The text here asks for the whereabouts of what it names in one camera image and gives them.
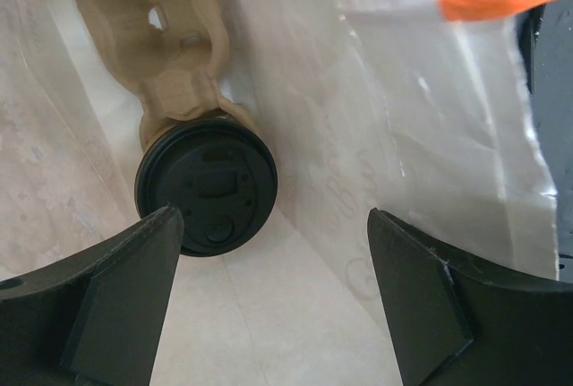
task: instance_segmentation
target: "round black lid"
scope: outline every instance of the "round black lid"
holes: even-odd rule
[[[212,118],[180,124],[143,157],[135,181],[141,217],[171,203],[185,222],[181,252],[215,256],[250,240],[277,199],[269,149],[234,122]]]

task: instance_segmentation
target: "hole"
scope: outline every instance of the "hole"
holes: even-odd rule
[[[24,280],[18,279],[17,277],[14,279],[0,281],[0,290],[12,289],[14,287],[18,287],[23,284]]]
[[[193,47],[195,44],[199,43],[200,41],[201,41],[201,35],[199,35],[199,32],[194,32],[193,34],[188,35],[187,37],[182,39],[181,43],[179,43],[179,44],[181,45],[181,49],[185,50],[186,48]]]
[[[161,22],[161,17],[159,16],[157,7],[153,7],[147,17],[148,22],[152,27],[157,28],[158,30],[165,30],[165,27]]]

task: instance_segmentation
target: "beige plastic part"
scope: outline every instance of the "beige plastic part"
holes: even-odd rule
[[[218,110],[256,132],[247,110],[218,87],[229,53],[218,0],[76,3],[107,69],[141,101],[144,150],[176,124]]]

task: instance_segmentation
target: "plastic bag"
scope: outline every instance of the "plastic bag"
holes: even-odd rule
[[[0,279],[134,222],[137,98],[73,0],[0,0]],[[399,384],[366,239],[371,208],[556,278],[555,191],[511,20],[438,0],[222,0],[227,98],[279,168],[244,247],[179,262],[156,384]]]

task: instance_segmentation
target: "translucent plastic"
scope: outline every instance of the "translucent plastic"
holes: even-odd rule
[[[0,279],[137,218],[141,105],[73,0],[0,0]],[[156,384],[399,384],[366,238],[371,208],[556,278],[555,191],[512,21],[437,0],[222,0],[223,94],[275,154],[268,225],[182,258]]]

